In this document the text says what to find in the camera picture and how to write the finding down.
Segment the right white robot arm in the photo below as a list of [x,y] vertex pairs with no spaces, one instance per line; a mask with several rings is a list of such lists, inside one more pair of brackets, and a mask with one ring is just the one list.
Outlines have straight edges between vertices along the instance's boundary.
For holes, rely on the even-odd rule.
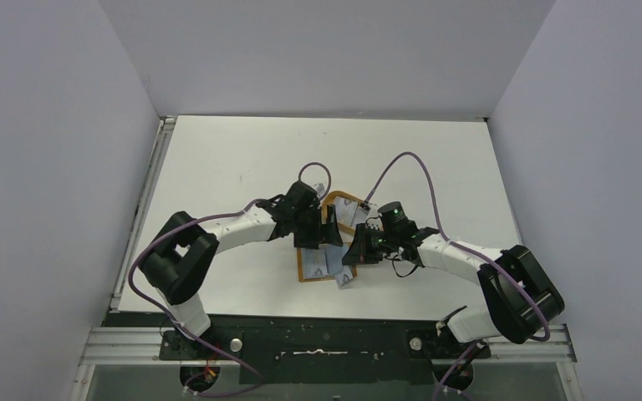
[[441,321],[436,344],[443,354],[456,357],[471,342],[485,338],[504,337],[516,344],[548,340],[548,334],[538,332],[564,311],[565,302],[527,247],[486,248],[452,240],[437,228],[419,228],[398,201],[381,206],[379,218],[380,228],[367,223],[355,227],[345,265],[376,264],[397,256],[481,288],[482,305],[458,307]]

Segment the orange leather card holder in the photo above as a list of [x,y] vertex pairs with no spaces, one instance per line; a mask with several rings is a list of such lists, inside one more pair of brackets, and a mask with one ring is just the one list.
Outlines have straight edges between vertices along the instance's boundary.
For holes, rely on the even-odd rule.
[[354,280],[358,273],[354,266],[344,265],[342,258],[349,243],[342,246],[322,245],[319,249],[298,248],[297,269],[299,282],[334,281],[338,287]]

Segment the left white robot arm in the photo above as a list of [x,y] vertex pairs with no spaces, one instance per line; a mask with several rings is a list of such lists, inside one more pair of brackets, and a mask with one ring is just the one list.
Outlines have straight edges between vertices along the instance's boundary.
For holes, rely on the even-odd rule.
[[293,236],[297,248],[342,246],[334,206],[321,206],[317,191],[298,180],[270,199],[252,200],[241,211],[195,219],[172,215],[155,239],[135,258],[131,273],[141,272],[162,296],[143,299],[160,308],[181,332],[181,347],[204,358],[214,347],[211,319],[198,292],[213,258],[253,242]]

